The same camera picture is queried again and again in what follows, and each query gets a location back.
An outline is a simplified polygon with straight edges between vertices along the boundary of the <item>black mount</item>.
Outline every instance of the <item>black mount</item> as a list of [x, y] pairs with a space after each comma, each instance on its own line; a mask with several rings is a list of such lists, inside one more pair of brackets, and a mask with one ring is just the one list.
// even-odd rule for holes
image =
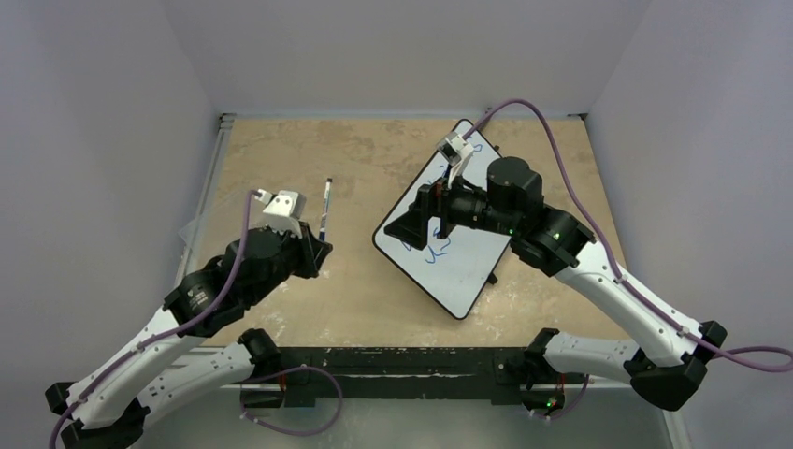
[[[242, 318], [290, 276], [316, 278], [333, 245], [318, 240], [309, 226], [300, 223], [303, 237], [257, 227], [248, 231], [245, 258], [231, 290], [220, 307], [198, 326], [183, 335], [209, 338]], [[228, 245], [225, 254], [213, 257], [204, 268], [188, 274], [165, 299], [179, 324], [196, 317], [217, 297], [237, 256], [239, 240]]]
[[424, 249], [429, 220], [439, 217], [439, 239], [456, 225], [511, 236], [512, 252], [549, 277], [578, 265], [575, 257], [592, 241], [592, 231], [570, 213], [544, 203], [542, 177], [526, 161], [502, 157], [491, 162], [486, 191], [461, 176], [449, 187], [448, 171], [419, 187], [408, 211], [385, 227], [386, 235]]
[[[484, 399], [547, 411], [553, 390], [528, 390], [560, 379], [552, 369], [527, 369], [525, 348], [283, 347], [281, 355], [285, 368], [305, 364], [330, 372], [345, 398]], [[569, 384], [583, 379], [582, 374], [566, 375]], [[317, 398], [337, 395], [324, 376], [313, 372], [291, 374], [285, 385], [285, 393], [242, 390], [240, 398], [250, 408], [313, 407]], [[561, 399], [555, 407], [563, 405]]]

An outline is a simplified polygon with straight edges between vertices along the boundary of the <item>whiteboard marker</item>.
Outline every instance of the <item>whiteboard marker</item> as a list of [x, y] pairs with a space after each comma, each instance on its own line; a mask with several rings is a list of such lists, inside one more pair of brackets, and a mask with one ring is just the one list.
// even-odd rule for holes
[[333, 178], [328, 178], [324, 183], [324, 204], [323, 216], [322, 220], [320, 221], [320, 241], [324, 241], [324, 234], [325, 230], [327, 229], [327, 211], [330, 209], [330, 184], [332, 182]]

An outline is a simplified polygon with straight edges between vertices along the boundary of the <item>white enclosure wall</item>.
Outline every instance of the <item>white enclosure wall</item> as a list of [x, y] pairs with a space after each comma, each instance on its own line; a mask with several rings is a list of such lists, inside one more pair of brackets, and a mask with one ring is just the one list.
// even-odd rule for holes
[[99, 366], [172, 285], [217, 116], [161, 5], [2, 0], [2, 447], [44, 390]]
[[223, 111], [459, 116], [511, 96], [588, 111], [649, 0], [164, 4]]
[[[627, 261], [728, 347], [793, 345], [791, 49], [789, 0], [655, 0], [588, 119]], [[695, 447], [793, 444], [789, 374], [709, 367]]]

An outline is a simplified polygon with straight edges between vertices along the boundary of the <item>wooden table surface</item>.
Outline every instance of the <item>wooden table surface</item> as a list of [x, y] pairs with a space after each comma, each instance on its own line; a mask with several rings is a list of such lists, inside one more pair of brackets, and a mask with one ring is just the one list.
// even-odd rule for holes
[[[327, 239], [334, 251], [319, 278], [290, 278], [206, 344], [225, 346], [250, 327], [264, 328], [281, 346], [523, 346], [547, 326], [586, 337], [624, 338], [622, 329], [578, 293], [509, 252], [496, 268], [499, 282], [485, 286], [469, 317], [458, 321], [374, 248], [372, 232], [455, 124], [237, 119], [215, 203], [248, 188], [297, 190], [308, 197], [303, 220], [316, 235], [324, 181], [332, 177]], [[558, 120], [551, 126], [579, 198], [622, 262], [584, 123]], [[483, 134], [502, 155], [522, 157], [542, 175], [549, 205], [583, 220], [539, 122], [496, 120]], [[231, 207], [235, 213], [218, 214], [230, 230], [217, 242], [203, 243], [200, 262], [238, 237], [242, 204]]]

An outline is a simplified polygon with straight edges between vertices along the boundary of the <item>metal frame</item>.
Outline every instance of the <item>metal frame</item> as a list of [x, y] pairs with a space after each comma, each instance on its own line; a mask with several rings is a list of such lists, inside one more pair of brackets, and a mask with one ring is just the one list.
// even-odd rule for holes
[[[228, 150], [228, 143], [231, 137], [231, 132], [234, 128], [234, 120], [237, 118], [237, 114], [222, 114], [219, 118], [219, 127], [218, 127], [218, 135], [215, 139], [215, 147], [212, 152], [212, 156], [209, 163], [209, 169], [207, 173], [207, 177], [204, 181], [204, 187], [201, 192], [201, 197], [198, 203], [198, 207], [196, 209], [195, 218], [201, 216], [206, 210], [212, 205], [212, 201], [214, 199], [215, 191], [217, 190], [217, 184], [220, 179], [220, 172], [223, 169], [223, 160], [226, 156], [226, 152]], [[191, 236], [191, 241], [189, 244], [185, 245], [184, 252], [182, 253], [181, 261], [179, 270], [177, 272], [176, 280], [174, 282], [175, 285], [178, 285], [181, 281], [182, 277], [188, 272], [189, 270], [189, 262], [192, 255], [191, 248], [194, 247], [193, 243], [200, 241], [201, 236], [203, 233], [202, 226], [198, 226]], [[219, 347], [197, 347], [190, 351], [188, 355], [184, 355], [177, 359], [172, 366], [171, 369], [178, 369], [181, 368], [193, 361], [196, 361], [199, 357], [212, 355], [222, 348]], [[552, 384], [536, 384], [535, 389], [553, 389], [555, 386]], [[570, 388], [578, 388], [579, 385], [572, 384]], [[590, 385], [588, 388], [629, 388], [629, 385], [620, 384], [608, 379], [601, 379], [601, 378], [591, 378]], [[243, 389], [251, 389], [256, 391], [277, 391], [279, 387], [275, 384], [256, 384], [256, 385], [226, 385], [223, 389], [235, 389], [235, 390], [243, 390]], [[685, 426], [685, 420], [682, 417], [680, 412], [666, 412], [663, 411], [663, 418], [666, 424], [667, 432], [669, 434], [671, 445], [674, 449], [691, 449], [692, 444], [690, 438], [688, 436], [688, 431]]]

